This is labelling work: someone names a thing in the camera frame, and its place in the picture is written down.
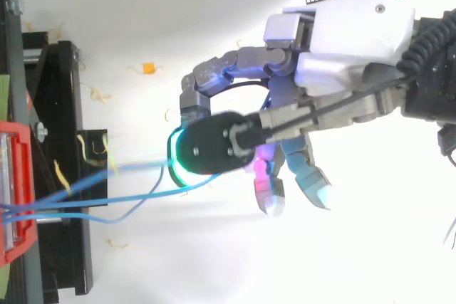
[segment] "blue cable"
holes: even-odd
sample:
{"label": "blue cable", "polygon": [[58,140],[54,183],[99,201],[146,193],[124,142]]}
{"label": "blue cable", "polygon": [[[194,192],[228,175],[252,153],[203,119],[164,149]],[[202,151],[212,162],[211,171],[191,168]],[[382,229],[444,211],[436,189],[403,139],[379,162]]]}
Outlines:
{"label": "blue cable", "polygon": [[176,194],[182,194],[184,192],[188,192],[190,190],[203,187],[204,185],[208,184],[210,181],[216,179],[219,175],[214,174],[208,179],[204,180],[201,183],[196,185],[191,185],[183,188],[177,188],[173,190],[168,190],[166,192],[154,192],[149,194],[143,195],[132,195],[132,196],[122,196],[122,197],[113,197],[111,199],[91,199],[87,201],[69,201],[69,202],[41,202],[35,204],[28,204],[23,206],[10,206],[7,204],[2,204],[2,207],[6,207],[9,209],[15,209],[14,211],[10,211],[9,213],[5,214],[17,214],[18,212],[23,211],[30,211],[30,210],[44,210],[44,209],[62,209],[62,208],[74,208],[74,207],[81,207],[81,206],[100,206],[109,203],[118,203],[118,202],[126,202],[126,201],[140,201],[143,199],[155,199],[158,197],[165,197],[165,196],[172,196]]}
{"label": "blue cable", "polygon": [[3,224],[12,224],[18,221],[26,221],[26,220],[38,220],[38,219],[49,219],[49,218],[57,218],[57,219],[86,219],[101,222],[102,224],[111,224],[117,223],[117,219],[114,220],[107,220],[99,216],[94,216],[90,214],[82,214],[82,213],[57,213],[57,214],[31,214],[31,215],[20,215],[15,217],[10,217],[3,221]]}
{"label": "blue cable", "polygon": [[[150,190],[149,194],[153,193],[160,185],[161,181],[163,180],[164,171],[165,171],[165,169],[162,167],[160,170],[160,176],[158,177],[158,180],[155,183],[152,190]],[[35,218],[29,217],[28,219],[47,219],[47,218],[51,218],[51,217],[56,217],[56,218],[60,218],[60,219],[87,219],[87,220],[101,222],[103,224],[117,224],[117,223],[125,220],[127,217],[129,217],[129,215],[131,215],[145,201],[146,201],[146,199],[143,199],[142,201],[137,203],[133,208],[131,208],[129,211],[127,211],[125,214],[123,214],[121,217],[118,217],[116,219],[103,219],[102,217],[99,217],[99,216],[94,216],[94,215],[84,214],[84,213],[48,213],[48,214],[33,214],[33,215],[15,216],[15,217],[11,217],[11,218],[8,218],[7,220],[5,220],[4,224],[25,220],[25,217],[27,217],[27,216],[35,216]]]}
{"label": "blue cable", "polygon": [[[271,100],[270,94],[268,93],[268,95],[266,96],[266,99],[263,102],[263,105],[261,106],[261,109],[268,108],[270,100]],[[125,213],[124,215],[122,215],[121,217],[119,217],[117,219],[107,220],[107,219],[103,219],[103,218],[100,218],[97,216],[93,216],[93,215],[89,215],[89,214],[81,214],[81,213],[58,213],[58,214],[21,215],[21,216],[10,217],[8,219],[5,219],[3,223],[8,224],[8,223],[23,221],[23,220],[28,220],[28,219],[42,219],[42,218],[46,218],[46,217],[59,217],[62,219],[64,219],[64,218],[90,219],[90,220],[102,222],[105,224],[115,224],[115,223],[118,223],[118,222],[122,221],[123,219],[127,218],[129,215],[131,215],[134,212],[134,210],[136,210],[140,205],[142,205],[146,201],[146,199],[170,196],[173,194],[180,194],[183,192],[187,192],[189,190],[193,190],[193,189],[202,187],[219,176],[219,175],[213,175],[206,181],[196,184],[194,186],[183,187],[183,188],[179,188],[179,189],[175,189],[175,190],[169,190],[168,192],[161,192],[158,194],[154,194],[154,191],[157,189],[157,187],[160,185],[160,183],[162,181],[164,164],[166,165],[166,163],[127,164],[127,165],[123,165],[118,168],[121,171],[128,171],[131,169],[145,169],[145,168],[162,166],[161,171],[160,171],[160,177],[157,180],[157,183],[152,188],[152,190],[149,192],[149,194],[146,194],[146,195],[124,196],[124,197],[117,197],[117,198],[113,198],[113,199],[99,199],[99,200],[90,200],[90,201],[71,201],[71,202],[65,202],[65,203],[50,203],[53,201],[60,201],[62,199],[65,199],[66,197],[68,197],[68,192],[66,190],[62,190],[56,194],[53,194],[46,198],[40,199],[39,201],[35,202],[35,204],[31,204],[31,205],[12,206],[12,205],[0,204],[1,208],[11,210],[8,213],[3,213],[2,214],[2,216],[3,216],[3,215],[17,214],[22,211],[36,210],[36,209],[52,209],[52,208],[60,209],[60,208],[71,208],[71,207],[77,207],[77,206],[97,206],[97,205],[102,205],[102,204],[115,203],[115,202],[119,202],[119,201],[135,201],[135,200],[141,199],[141,201],[139,203],[137,203],[133,208],[131,208],[127,213]],[[115,170],[104,170],[102,172],[99,172],[97,174],[86,177],[85,179],[82,179],[82,180],[76,182],[71,187],[71,195],[78,194],[79,192],[83,191],[84,189],[90,188],[93,185],[103,181],[105,178],[108,178],[109,174],[112,174],[113,172],[115,172]]]}
{"label": "blue cable", "polygon": [[266,108],[268,108],[268,104],[269,104],[269,101],[271,101],[271,96],[270,96],[271,93],[268,93],[268,95],[266,96],[266,99],[264,99],[264,102],[263,102],[263,105],[261,105],[261,110],[265,110]]}
{"label": "blue cable", "polygon": [[[71,185],[71,196],[79,194],[84,189],[90,188],[93,185],[100,183],[104,179],[108,178],[111,174],[115,174],[117,171],[132,171],[132,170],[141,170],[141,169],[150,169],[153,167],[164,167],[167,166],[168,162],[147,162],[147,163],[134,163],[126,164],[118,167],[118,170],[108,169],[97,172],[96,174],[90,175],[86,178],[82,178],[76,183]],[[68,192],[64,189],[55,194],[52,194],[48,197],[44,197],[36,201],[36,203],[49,202],[49,201],[61,201],[68,197]]]}

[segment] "robotic hand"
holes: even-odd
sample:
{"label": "robotic hand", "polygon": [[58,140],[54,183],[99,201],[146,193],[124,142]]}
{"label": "robotic hand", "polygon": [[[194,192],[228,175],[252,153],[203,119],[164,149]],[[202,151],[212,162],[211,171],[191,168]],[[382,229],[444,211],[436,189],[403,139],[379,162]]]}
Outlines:
{"label": "robotic hand", "polygon": [[[285,160],[302,192],[327,209],[330,187],[314,165],[308,132],[368,122],[401,107],[444,125],[444,155],[456,150],[456,12],[415,21],[405,0],[306,0],[270,16],[265,47],[244,47],[198,65],[182,80],[177,158],[216,174],[255,156],[260,209],[280,212]],[[261,79],[271,108],[210,117],[210,98],[235,78]]]}

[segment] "screw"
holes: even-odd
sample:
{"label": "screw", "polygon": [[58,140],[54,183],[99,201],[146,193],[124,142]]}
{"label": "screw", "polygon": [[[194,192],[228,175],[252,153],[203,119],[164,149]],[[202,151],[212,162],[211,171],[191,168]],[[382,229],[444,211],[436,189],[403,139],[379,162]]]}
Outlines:
{"label": "screw", "polygon": [[73,50],[73,60],[76,63],[79,63],[79,61],[81,60],[81,50],[79,50],[78,48]]}
{"label": "screw", "polygon": [[448,101],[454,101],[454,100],[456,100],[456,95],[455,94],[447,94],[447,95],[445,95],[445,98]]}
{"label": "screw", "polygon": [[24,0],[7,0],[6,9],[15,16],[20,16],[24,13]]}
{"label": "screw", "polygon": [[384,5],[381,5],[381,4],[380,4],[380,5],[377,5],[377,6],[375,7],[375,12],[377,12],[378,14],[382,14],[383,12],[385,12],[385,7],[384,7]]}
{"label": "screw", "polygon": [[46,138],[48,135],[48,129],[44,127],[42,122],[39,122],[36,124],[35,133],[36,139],[38,139],[39,142],[43,142],[44,138]]}

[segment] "red plastic part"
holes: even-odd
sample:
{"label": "red plastic part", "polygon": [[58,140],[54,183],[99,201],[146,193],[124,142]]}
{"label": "red plastic part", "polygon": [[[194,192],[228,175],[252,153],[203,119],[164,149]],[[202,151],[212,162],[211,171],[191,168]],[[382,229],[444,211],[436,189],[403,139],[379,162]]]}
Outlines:
{"label": "red plastic part", "polygon": [[[0,132],[10,133],[13,153],[14,204],[30,204],[35,201],[33,190],[33,171],[31,163],[30,128],[17,122],[0,122]],[[20,215],[33,214],[27,211]],[[34,220],[16,223],[18,241],[9,251],[3,247],[3,224],[0,217],[0,266],[12,262],[27,251],[36,241],[36,222]]]}

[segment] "orange piece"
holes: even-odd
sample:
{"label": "orange piece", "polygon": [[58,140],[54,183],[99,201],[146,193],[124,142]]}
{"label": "orange piece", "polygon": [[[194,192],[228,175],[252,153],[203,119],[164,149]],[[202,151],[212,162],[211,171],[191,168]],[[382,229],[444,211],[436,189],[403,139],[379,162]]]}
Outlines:
{"label": "orange piece", "polygon": [[152,75],[157,72],[157,70],[163,69],[163,67],[155,67],[155,63],[143,63],[142,64],[142,73],[145,75]]}

